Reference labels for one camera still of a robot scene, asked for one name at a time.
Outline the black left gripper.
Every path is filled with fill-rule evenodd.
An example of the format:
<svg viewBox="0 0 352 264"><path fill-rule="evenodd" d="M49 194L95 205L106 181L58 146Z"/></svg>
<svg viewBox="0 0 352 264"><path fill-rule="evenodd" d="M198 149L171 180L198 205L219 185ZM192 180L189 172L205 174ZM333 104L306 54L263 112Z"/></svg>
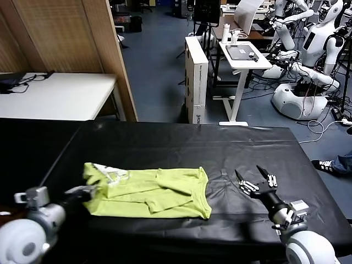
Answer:
<svg viewBox="0 0 352 264"><path fill-rule="evenodd" d="M70 194L65 194L62 200L62 207L65 210L73 210L79 207L82 203L91 200L91 192L96 190L96 185L81 185L72 188Z"/></svg>

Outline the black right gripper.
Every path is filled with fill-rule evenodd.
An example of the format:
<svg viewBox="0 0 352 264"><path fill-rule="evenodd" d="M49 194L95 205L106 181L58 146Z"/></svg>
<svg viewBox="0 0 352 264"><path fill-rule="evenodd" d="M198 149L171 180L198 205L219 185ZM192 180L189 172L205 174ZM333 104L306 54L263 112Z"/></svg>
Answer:
<svg viewBox="0 0 352 264"><path fill-rule="evenodd" d="M266 169L259 165L256 167L267 181L260 181L254 185L253 183L244 180L242 175L235 170L240 189L244 193L251 193L251 198L260 200L268 212L277 212L283 208L286 208L286 204L276 194L276 176L269 173Z"/></svg>

